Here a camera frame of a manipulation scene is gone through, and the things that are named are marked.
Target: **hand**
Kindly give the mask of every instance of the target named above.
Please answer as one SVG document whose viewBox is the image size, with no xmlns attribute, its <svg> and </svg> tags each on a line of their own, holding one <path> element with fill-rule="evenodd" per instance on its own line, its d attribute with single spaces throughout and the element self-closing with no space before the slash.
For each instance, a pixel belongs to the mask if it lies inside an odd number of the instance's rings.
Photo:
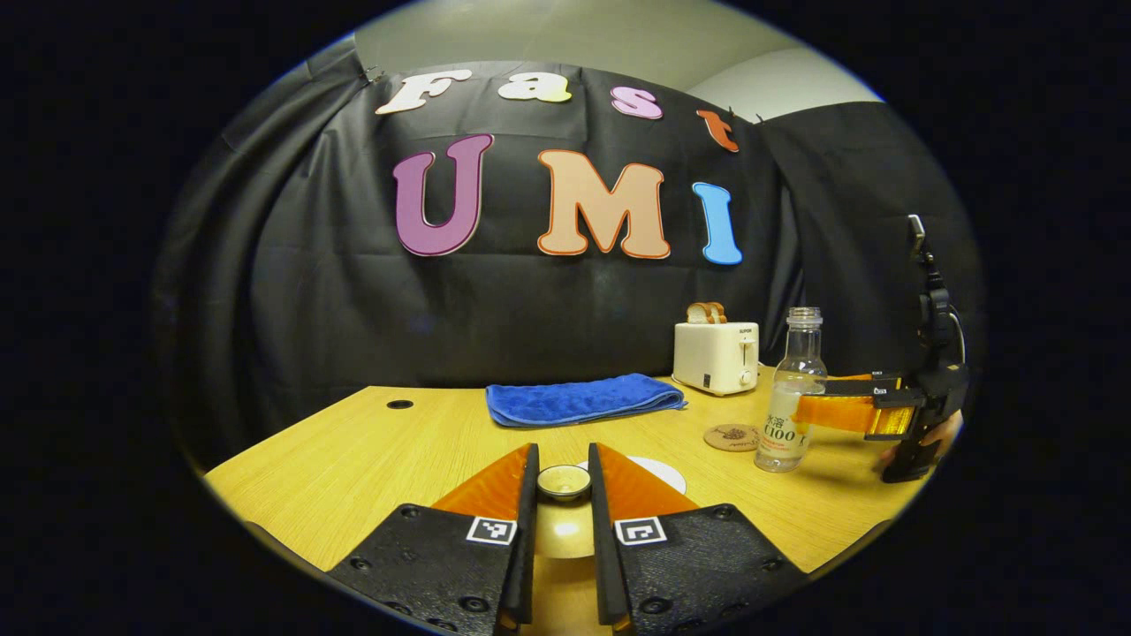
<svg viewBox="0 0 1131 636">
<path fill-rule="evenodd" d="M 941 457 L 947 450 L 950 449 L 950 445 L 955 442 L 955 438 L 958 436 L 958 431 L 962 428 L 962 410 L 959 409 L 955 411 L 955 414 L 947 418 L 947 421 L 942 422 L 938 427 L 931 430 L 923 437 L 920 441 L 920 446 L 930 446 L 935 441 L 942 440 L 942 445 L 939 446 L 939 452 L 935 453 L 935 457 Z M 883 453 L 880 454 L 880 469 L 888 467 L 891 461 L 896 458 L 896 448 L 898 446 L 892 446 Z"/>
</svg>

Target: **blue letter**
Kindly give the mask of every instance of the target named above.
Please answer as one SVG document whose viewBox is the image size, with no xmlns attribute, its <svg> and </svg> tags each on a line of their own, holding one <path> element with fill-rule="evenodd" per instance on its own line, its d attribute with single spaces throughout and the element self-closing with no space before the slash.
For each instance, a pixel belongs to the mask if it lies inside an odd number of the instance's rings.
<svg viewBox="0 0 1131 636">
<path fill-rule="evenodd" d="M 731 192 L 725 188 L 710 183 L 692 183 L 691 189 L 703 203 L 703 215 L 707 217 L 707 247 L 703 256 L 718 265 L 737 265 L 742 263 L 742 252 L 734 244 L 734 230 L 731 229 Z"/>
</svg>

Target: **black curtain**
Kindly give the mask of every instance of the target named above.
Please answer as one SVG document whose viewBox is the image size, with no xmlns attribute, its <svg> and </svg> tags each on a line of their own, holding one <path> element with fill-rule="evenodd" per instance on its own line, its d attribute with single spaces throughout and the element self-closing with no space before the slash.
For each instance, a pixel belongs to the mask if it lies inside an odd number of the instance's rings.
<svg viewBox="0 0 1131 636">
<path fill-rule="evenodd" d="M 422 108 L 374 114 L 404 77 L 456 68 L 472 78 Z M 528 71 L 564 76 L 571 100 L 498 95 Z M 663 118 L 618 112 L 615 86 L 648 91 Z M 731 126 L 740 152 L 713 140 L 699 110 Z M 446 151 L 476 134 L 494 143 L 475 234 L 446 256 L 408 252 L 397 239 L 394 166 L 435 155 L 424 205 L 442 223 L 455 177 Z M 602 253 L 593 240 L 575 257 L 541 252 L 545 149 L 584 153 L 610 188 L 629 163 L 659 169 L 671 255 Z M 703 257 L 694 182 L 731 194 L 739 265 Z M 671 373 L 673 325 L 696 301 L 757 321 L 767 364 L 784 353 L 788 308 L 806 303 L 826 316 L 822 354 L 834 375 L 914 369 L 922 275 L 908 258 L 910 213 L 924 220 L 977 366 L 985 294 L 970 229 L 942 171 L 887 105 L 751 123 L 647 81 L 520 61 L 371 83 L 347 37 L 265 91 L 189 177 L 152 296 L 165 386 L 183 440 L 208 470 L 368 385 Z"/>
</svg>

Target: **bottle label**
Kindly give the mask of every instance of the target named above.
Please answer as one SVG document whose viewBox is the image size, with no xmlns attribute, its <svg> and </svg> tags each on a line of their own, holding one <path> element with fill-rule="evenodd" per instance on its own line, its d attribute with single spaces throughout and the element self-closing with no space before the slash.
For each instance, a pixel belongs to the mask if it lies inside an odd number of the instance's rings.
<svg viewBox="0 0 1131 636">
<path fill-rule="evenodd" d="M 769 414 L 766 415 L 758 440 L 759 453 L 777 459 L 796 459 L 805 454 L 809 448 L 809 426 L 793 421 L 798 399 L 798 393 L 775 390 L 770 396 Z"/>
</svg>

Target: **white letter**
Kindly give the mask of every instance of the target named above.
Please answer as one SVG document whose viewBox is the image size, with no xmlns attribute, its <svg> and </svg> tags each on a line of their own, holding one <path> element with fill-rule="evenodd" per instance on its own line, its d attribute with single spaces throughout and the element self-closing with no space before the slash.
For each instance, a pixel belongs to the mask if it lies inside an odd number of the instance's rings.
<svg viewBox="0 0 1131 636">
<path fill-rule="evenodd" d="M 435 97 L 451 86 L 452 79 L 463 81 L 470 76 L 472 71 L 459 69 L 406 77 L 403 80 L 404 86 L 400 87 L 400 91 L 397 91 L 397 94 L 392 96 L 392 100 L 388 104 L 377 109 L 377 114 L 418 109 L 424 105 L 424 100 L 421 98 L 424 93 Z"/>
</svg>

